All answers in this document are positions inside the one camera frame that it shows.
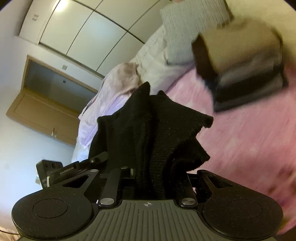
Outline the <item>stack of folded dark clothes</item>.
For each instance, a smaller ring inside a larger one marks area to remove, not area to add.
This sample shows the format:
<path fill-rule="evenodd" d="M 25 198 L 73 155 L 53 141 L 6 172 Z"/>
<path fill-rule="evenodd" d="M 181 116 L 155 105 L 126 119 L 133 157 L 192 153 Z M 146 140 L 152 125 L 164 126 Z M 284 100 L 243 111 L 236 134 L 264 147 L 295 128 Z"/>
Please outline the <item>stack of folded dark clothes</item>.
<path fill-rule="evenodd" d="M 215 112 L 273 95 L 288 87 L 283 42 L 275 28 L 235 19 L 192 42 L 197 75 L 211 91 Z"/>

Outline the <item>pink folded quilt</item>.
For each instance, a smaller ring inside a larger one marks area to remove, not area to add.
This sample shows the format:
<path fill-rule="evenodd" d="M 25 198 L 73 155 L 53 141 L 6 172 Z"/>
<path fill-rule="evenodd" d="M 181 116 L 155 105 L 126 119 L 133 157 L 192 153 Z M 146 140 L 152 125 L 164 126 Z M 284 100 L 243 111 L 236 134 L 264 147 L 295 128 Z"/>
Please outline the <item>pink folded quilt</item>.
<path fill-rule="evenodd" d="M 79 128 L 71 162 L 88 158 L 91 142 L 98 130 L 97 119 L 112 115 L 139 86 L 135 63 L 122 63 L 114 67 L 104 78 L 99 92 L 88 102 L 78 116 Z"/>

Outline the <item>grey striped duvet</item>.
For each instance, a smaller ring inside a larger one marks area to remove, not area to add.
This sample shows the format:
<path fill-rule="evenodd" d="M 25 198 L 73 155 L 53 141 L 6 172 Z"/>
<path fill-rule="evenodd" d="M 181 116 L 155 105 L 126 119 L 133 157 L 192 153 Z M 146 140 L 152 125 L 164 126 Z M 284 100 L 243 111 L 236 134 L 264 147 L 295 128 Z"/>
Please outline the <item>grey striped duvet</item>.
<path fill-rule="evenodd" d="M 152 95 L 160 90 L 168 91 L 176 80 L 193 68 L 192 63 L 181 65 L 168 63 L 168 46 L 165 36 L 165 27 L 160 26 L 131 60 L 137 64 L 140 81 L 150 84 Z"/>

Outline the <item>pink rose bedspread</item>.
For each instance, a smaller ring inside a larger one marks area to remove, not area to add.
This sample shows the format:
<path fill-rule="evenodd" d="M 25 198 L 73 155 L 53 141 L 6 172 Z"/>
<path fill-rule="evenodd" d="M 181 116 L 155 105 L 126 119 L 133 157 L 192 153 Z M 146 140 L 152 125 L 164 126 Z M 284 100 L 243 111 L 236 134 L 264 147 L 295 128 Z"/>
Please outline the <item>pink rose bedspread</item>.
<path fill-rule="evenodd" d="M 295 227 L 295 71 L 286 68 L 285 73 L 288 88 L 220 113 L 213 111 L 211 93 L 195 69 L 167 93 L 213 116 L 213 125 L 197 135 L 211 157 L 203 169 L 276 200 L 283 210 L 280 233 Z"/>

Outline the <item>white wardrobe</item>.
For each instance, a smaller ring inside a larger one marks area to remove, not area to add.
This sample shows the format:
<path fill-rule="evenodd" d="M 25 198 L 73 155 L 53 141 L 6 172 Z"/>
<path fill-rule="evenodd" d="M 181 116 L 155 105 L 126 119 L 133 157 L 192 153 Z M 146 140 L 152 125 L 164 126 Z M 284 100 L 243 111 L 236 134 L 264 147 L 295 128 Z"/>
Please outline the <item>white wardrobe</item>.
<path fill-rule="evenodd" d="M 97 72 L 130 61 L 170 1 L 32 1 L 20 37 Z"/>

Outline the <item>wooden door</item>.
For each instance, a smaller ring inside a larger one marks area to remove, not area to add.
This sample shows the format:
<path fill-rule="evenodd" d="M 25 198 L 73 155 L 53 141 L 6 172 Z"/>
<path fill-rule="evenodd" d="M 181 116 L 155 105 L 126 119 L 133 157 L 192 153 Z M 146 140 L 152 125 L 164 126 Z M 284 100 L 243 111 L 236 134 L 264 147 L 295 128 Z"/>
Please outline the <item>wooden door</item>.
<path fill-rule="evenodd" d="M 6 116 L 74 146 L 79 114 L 97 90 L 28 55 L 19 94 Z"/>

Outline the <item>black sweater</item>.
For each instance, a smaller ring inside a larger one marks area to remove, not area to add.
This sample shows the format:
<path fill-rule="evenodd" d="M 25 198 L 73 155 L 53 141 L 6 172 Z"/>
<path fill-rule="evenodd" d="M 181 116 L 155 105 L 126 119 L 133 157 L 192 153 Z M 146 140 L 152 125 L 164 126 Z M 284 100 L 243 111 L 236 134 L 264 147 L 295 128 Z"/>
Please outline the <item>black sweater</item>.
<path fill-rule="evenodd" d="M 213 120 L 172 101 L 163 91 L 151 95 L 146 82 L 122 108 L 97 119 L 89 157 L 107 152 L 110 164 L 134 167 L 137 178 L 143 179 L 192 171 L 210 159 L 196 136 Z"/>

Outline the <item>grey checked pillow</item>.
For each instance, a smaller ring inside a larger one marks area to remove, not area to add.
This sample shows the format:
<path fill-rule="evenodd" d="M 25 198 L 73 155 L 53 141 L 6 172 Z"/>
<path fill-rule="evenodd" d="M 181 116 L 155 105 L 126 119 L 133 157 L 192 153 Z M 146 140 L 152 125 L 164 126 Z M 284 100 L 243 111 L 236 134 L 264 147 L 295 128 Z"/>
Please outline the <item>grey checked pillow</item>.
<path fill-rule="evenodd" d="M 220 27 L 232 18 L 226 1 L 181 1 L 161 9 L 166 29 L 168 63 L 183 65 L 194 61 L 192 42 L 200 33 Z"/>

